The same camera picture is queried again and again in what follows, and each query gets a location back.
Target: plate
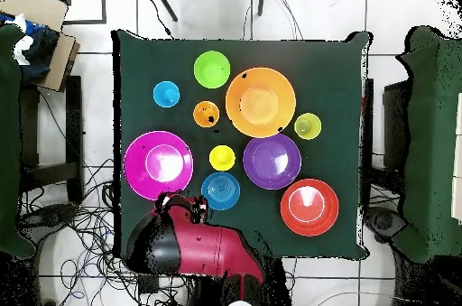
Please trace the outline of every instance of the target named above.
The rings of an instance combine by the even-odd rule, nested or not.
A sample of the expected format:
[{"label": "plate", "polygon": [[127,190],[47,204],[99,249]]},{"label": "plate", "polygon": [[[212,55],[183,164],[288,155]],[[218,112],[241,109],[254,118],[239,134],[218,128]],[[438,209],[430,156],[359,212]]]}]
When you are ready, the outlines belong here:
[{"label": "plate", "polygon": [[192,154],[177,135],[152,131],[127,148],[124,174],[136,194],[156,200],[159,194],[184,190],[192,177]]},{"label": "plate", "polygon": [[241,194],[237,179],[228,172],[215,172],[210,174],[202,183],[202,195],[207,199],[208,205],[215,210],[232,208]]},{"label": "plate", "polygon": [[323,181],[300,180],[284,192],[281,215],[292,232],[301,236],[318,236],[327,232],[336,222],[338,198]]},{"label": "plate", "polygon": [[207,51],[194,62],[194,77],[205,88],[223,86],[231,73],[229,60],[218,51]]},{"label": "plate", "polygon": [[226,112],[243,134],[258,138],[273,136],[291,121],[295,113],[295,92],[280,72],[249,69],[229,85]]},{"label": "plate", "polygon": [[301,168],[297,145],[285,134],[252,139],[244,150],[244,169],[254,184],[265,190],[287,187]]}]

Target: green bowl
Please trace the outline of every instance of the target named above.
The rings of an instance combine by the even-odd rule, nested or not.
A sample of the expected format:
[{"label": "green bowl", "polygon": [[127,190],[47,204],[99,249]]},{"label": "green bowl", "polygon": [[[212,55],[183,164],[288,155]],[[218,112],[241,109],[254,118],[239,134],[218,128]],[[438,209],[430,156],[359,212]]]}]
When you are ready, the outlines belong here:
[{"label": "green bowl", "polygon": [[229,60],[218,51],[207,51],[194,62],[194,77],[205,88],[223,86],[229,78]]}]

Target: white tile floor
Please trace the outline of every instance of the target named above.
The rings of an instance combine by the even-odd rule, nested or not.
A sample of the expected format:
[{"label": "white tile floor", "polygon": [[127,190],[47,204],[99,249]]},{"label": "white tile floor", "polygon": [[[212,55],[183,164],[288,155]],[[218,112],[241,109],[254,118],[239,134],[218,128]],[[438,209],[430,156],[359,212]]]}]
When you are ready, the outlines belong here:
[{"label": "white tile floor", "polygon": [[[94,0],[88,0],[93,13],[82,7],[81,0],[75,1],[71,10],[72,20],[98,19],[94,17],[99,11]],[[184,39],[242,38],[245,11],[250,5],[249,0],[169,0],[179,18],[174,23],[160,0],[154,1],[172,35]],[[403,51],[405,35],[414,25],[431,24],[447,35],[460,37],[462,32],[457,31],[457,26],[461,20],[457,12],[435,0],[287,1],[305,39],[342,41],[354,31],[373,33],[368,77],[374,79],[374,152],[383,153],[383,87],[407,79],[404,67],[393,55]],[[261,17],[256,15],[257,5],[258,0],[254,0],[254,40],[293,38],[293,21],[281,0],[265,0]],[[75,36],[81,44],[72,73],[82,77],[85,161],[93,170],[113,155],[112,29],[128,30],[146,38],[168,37],[148,0],[106,0],[106,24],[64,26],[63,31]],[[246,39],[250,39],[250,13],[244,34]],[[64,131],[65,97],[47,90],[43,93]],[[40,104],[39,137],[41,163],[63,162],[65,143],[43,102]],[[381,157],[375,156],[374,164],[381,163]],[[112,178],[113,164],[107,166],[98,173],[98,182]],[[40,204],[66,202],[66,190],[63,186],[49,186],[45,196],[38,201]],[[97,196],[90,196],[86,205],[97,206]],[[295,276],[299,278],[292,290],[293,306],[390,306],[391,299],[386,296],[393,294],[394,287],[390,247],[377,244],[367,229],[364,229],[364,243],[370,255],[361,262],[298,259]],[[61,264],[68,258],[77,259],[82,250],[79,238],[68,229],[47,240],[40,263],[44,298],[60,302],[66,297],[69,291],[59,278]],[[294,259],[286,259],[286,270],[292,272],[294,263]],[[90,300],[99,290],[102,280],[82,279]],[[84,291],[82,283],[77,290]],[[87,297],[70,297],[65,306],[88,306]],[[101,292],[101,299],[97,296],[93,306],[137,305],[125,291],[107,285]]]}]

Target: bowl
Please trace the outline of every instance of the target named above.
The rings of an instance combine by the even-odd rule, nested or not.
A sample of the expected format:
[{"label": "bowl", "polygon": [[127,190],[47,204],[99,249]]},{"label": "bowl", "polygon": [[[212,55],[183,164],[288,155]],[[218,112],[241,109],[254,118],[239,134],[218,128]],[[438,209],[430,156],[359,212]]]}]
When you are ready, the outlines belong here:
[{"label": "bowl", "polygon": [[217,145],[208,156],[212,167],[217,171],[227,171],[235,164],[234,151],[227,145]]},{"label": "bowl", "polygon": [[239,182],[232,174],[214,172],[202,183],[201,193],[212,209],[226,210],[237,203],[241,189]]},{"label": "bowl", "polygon": [[297,145],[284,134],[252,139],[244,150],[243,164],[248,178],[265,190],[287,187],[301,168]]},{"label": "bowl", "polygon": [[291,121],[295,113],[295,92],[280,72],[249,69],[230,83],[226,112],[243,134],[257,138],[273,136]]},{"label": "bowl", "polygon": [[314,114],[303,114],[297,117],[293,129],[299,137],[304,140],[311,140],[321,132],[321,121]]},{"label": "bowl", "polygon": [[294,182],[282,195],[285,225],[301,236],[319,236],[333,227],[338,217],[338,198],[324,181]]},{"label": "bowl", "polygon": [[152,131],[128,146],[124,174],[132,190],[156,200],[163,192],[184,190],[192,177],[192,154],[177,135]]},{"label": "bowl", "polygon": [[175,106],[180,100],[180,91],[175,83],[162,81],[154,87],[154,101],[163,108]]},{"label": "bowl", "polygon": [[220,111],[215,103],[202,101],[194,107],[192,116],[197,125],[208,128],[217,123]]},{"label": "bowl", "polygon": [[194,62],[194,77],[205,88],[223,86],[231,73],[229,60],[218,51],[207,51]]}]

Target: purple plate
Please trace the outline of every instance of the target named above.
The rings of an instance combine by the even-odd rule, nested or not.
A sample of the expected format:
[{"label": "purple plate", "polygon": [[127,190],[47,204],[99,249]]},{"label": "purple plate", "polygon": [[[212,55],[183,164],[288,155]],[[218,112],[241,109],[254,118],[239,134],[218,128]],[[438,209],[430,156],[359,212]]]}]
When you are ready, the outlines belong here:
[{"label": "purple plate", "polygon": [[300,172],[297,145],[284,134],[252,139],[244,151],[248,178],[265,190],[278,190],[291,184]]}]

